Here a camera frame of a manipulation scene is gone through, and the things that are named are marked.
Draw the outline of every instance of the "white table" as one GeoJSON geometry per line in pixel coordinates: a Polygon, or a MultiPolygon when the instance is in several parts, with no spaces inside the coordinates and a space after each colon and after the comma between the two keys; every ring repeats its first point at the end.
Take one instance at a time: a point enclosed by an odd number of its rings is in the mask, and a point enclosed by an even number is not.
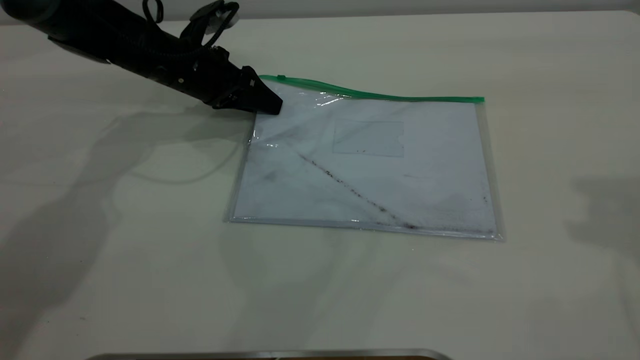
{"type": "Polygon", "coordinates": [[[504,243],[225,223],[252,115],[27,27],[0,43],[1,359],[640,356],[637,15],[243,20],[222,36],[261,74],[485,96],[504,243]]]}

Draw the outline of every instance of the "zipper pouch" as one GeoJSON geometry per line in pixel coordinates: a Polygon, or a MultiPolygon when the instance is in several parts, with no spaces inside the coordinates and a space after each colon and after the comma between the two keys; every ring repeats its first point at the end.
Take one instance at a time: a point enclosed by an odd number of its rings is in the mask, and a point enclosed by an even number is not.
{"type": "Polygon", "coordinates": [[[231,222],[502,239],[484,98],[262,78],[284,105],[256,117],[231,222]]]}

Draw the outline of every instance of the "white wall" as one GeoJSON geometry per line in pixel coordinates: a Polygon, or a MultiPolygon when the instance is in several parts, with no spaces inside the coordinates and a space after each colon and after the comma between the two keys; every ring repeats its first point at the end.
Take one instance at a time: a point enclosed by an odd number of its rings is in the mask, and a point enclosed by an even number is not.
{"type": "MultiPolygon", "coordinates": [[[[141,13],[141,0],[117,0],[141,13]]],[[[620,10],[640,0],[236,0],[241,18],[334,17],[418,13],[620,10]]],[[[186,20],[213,0],[164,0],[166,20],[186,20]]],[[[0,23],[8,16],[0,13],[0,23]]]]}

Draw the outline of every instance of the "green zipper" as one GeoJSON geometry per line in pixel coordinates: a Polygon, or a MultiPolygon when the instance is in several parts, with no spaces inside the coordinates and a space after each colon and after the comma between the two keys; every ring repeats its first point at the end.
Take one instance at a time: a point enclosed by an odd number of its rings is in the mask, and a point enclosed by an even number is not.
{"type": "Polygon", "coordinates": [[[471,102],[478,104],[484,102],[484,97],[459,97],[459,96],[443,96],[443,97],[405,97],[405,96],[393,96],[374,94],[372,92],[363,92],[358,90],[352,90],[343,88],[341,86],[335,86],[321,81],[299,79],[299,78],[287,78],[284,75],[260,75],[260,78],[264,80],[276,81],[281,84],[295,86],[297,88],[305,88],[309,90],[315,90],[320,92],[328,92],[333,95],[352,97],[354,99],[375,99],[375,100],[389,100],[389,101],[440,101],[440,102],[471,102]]]}

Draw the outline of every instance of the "black robotic arm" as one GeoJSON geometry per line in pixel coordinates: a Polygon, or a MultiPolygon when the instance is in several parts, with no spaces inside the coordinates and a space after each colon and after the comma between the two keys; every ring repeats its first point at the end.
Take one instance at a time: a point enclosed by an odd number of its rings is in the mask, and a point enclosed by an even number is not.
{"type": "Polygon", "coordinates": [[[213,46],[233,25],[237,3],[217,0],[199,9],[179,38],[158,27],[163,18],[160,0],[155,19],[148,0],[142,3],[146,19],[114,0],[0,0],[7,14],[73,53],[113,63],[215,109],[280,113],[281,98],[255,71],[249,66],[237,68],[226,50],[213,46]],[[202,45],[209,31],[214,35],[202,45]]]}

